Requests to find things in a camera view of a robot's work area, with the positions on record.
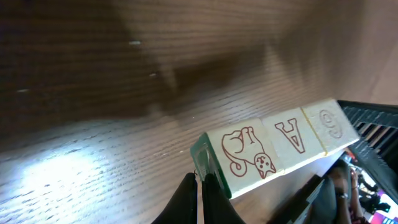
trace wooden block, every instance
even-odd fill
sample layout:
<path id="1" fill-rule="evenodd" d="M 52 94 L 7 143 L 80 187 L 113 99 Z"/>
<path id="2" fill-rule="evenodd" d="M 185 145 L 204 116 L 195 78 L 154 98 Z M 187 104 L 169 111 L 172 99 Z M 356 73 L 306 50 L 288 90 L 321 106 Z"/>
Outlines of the wooden block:
<path id="1" fill-rule="evenodd" d="M 343 110 L 334 99 L 302 107 L 327 154 L 333 154 L 359 139 Z"/>
<path id="2" fill-rule="evenodd" d="M 258 118 L 208 131 L 207 136 L 216 175 L 229 198 L 236 198 L 284 173 Z"/>
<path id="3" fill-rule="evenodd" d="M 285 173 L 325 155 L 300 108 L 261 118 L 261 121 L 285 167 Z"/>

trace red print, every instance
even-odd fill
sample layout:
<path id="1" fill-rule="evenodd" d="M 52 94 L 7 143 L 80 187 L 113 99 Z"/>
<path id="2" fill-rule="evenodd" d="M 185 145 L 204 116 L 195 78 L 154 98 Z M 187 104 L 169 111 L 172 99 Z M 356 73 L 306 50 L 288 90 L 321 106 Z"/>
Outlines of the red print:
<path id="1" fill-rule="evenodd" d="M 275 124 L 275 128 L 284 134 L 284 136 L 290 141 L 290 143 L 292 143 L 293 147 L 297 150 L 298 153 L 304 153 L 305 148 L 299 128 L 297 127 L 297 120 L 295 118 L 292 118 L 287 122 L 290 124 L 289 130 L 285 129 L 285 124 L 283 122 Z"/>
<path id="2" fill-rule="evenodd" d="M 327 110 L 321 110 L 319 112 L 319 118 L 321 119 L 322 124 L 329 129 L 329 135 L 333 138 L 341 138 L 343 135 L 343 130 L 338 123 L 335 116 Z"/>
<path id="3" fill-rule="evenodd" d="M 231 161 L 229 168 L 235 176 L 243 177 L 248 171 L 248 164 L 256 166 L 263 179 L 267 177 L 268 172 L 276 172 L 271 158 L 264 152 L 260 140 L 254 135 L 253 127 L 244 127 L 231 134 L 225 134 L 221 144 L 226 157 Z"/>

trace wooden surface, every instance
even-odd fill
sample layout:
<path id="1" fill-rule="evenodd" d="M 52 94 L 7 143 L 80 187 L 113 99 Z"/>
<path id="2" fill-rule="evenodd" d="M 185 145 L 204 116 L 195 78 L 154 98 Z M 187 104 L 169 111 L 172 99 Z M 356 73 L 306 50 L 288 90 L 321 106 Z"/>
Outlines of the wooden surface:
<path id="1" fill-rule="evenodd" d="M 206 130 L 329 96 L 397 104 L 397 12 L 390 0 L 0 0 L 0 223 L 150 223 Z M 266 222 L 275 188 L 232 203 Z"/>

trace cat face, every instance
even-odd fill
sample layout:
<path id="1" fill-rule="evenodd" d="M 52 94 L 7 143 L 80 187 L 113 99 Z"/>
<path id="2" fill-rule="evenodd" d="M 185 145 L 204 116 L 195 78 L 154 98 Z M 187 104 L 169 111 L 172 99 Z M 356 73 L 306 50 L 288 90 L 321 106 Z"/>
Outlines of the cat face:
<path id="1" fill-rule="evenodd" d="M 254 157 L 254 163 L 259 171 L 261 178 L 265 179 L 267 173 L 276 173 L 274 164 L 272 163 L 270 157 L 265 153 L 256 154 Z"/>

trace letter a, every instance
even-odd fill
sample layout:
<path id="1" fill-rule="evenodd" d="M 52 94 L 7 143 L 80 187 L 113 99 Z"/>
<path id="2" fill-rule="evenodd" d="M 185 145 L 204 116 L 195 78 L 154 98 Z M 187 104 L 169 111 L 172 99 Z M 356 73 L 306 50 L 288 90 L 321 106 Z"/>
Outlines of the letter a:
<path id="1" fill-rule="evenodd" d="M 297 127 L 297 120 L 292 118 L 287 121 L 290 124 L 291 129 L 286 130 L 285 124 L 283 122 L 275 124 L 275 128 L 281 131 L 284 136 L 292 143 L 294 148 L 297 150 L 298 153 L 304 153 L 305 148 L 303 145 L 303 140 L 300 135 L 299 128 Z"/>

